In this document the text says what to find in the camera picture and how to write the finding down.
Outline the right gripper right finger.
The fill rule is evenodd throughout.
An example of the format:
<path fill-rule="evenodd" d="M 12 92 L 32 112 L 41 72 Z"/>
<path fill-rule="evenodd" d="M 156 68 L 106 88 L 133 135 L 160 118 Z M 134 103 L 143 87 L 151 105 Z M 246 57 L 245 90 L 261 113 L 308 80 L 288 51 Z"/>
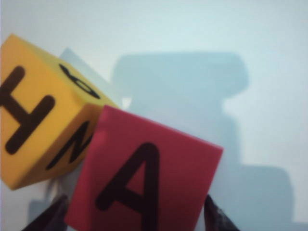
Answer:
<path fill-rule="evenodd" d="M 238 228 L 220 209 L 210 195 L 204 203 L 204 218 L 206 231 L 238 231 Z"/>

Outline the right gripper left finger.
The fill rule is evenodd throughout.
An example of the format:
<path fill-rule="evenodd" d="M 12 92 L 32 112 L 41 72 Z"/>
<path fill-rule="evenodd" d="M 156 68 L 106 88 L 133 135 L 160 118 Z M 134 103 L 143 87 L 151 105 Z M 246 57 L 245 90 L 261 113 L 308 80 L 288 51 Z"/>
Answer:
<path fill-rule="evenodd" d="M 57 196 L 52 204 L 28 224 L 24 231 L 66 231 L 64 221 L 68 210 L 69 200 L 65 194 Z"/>

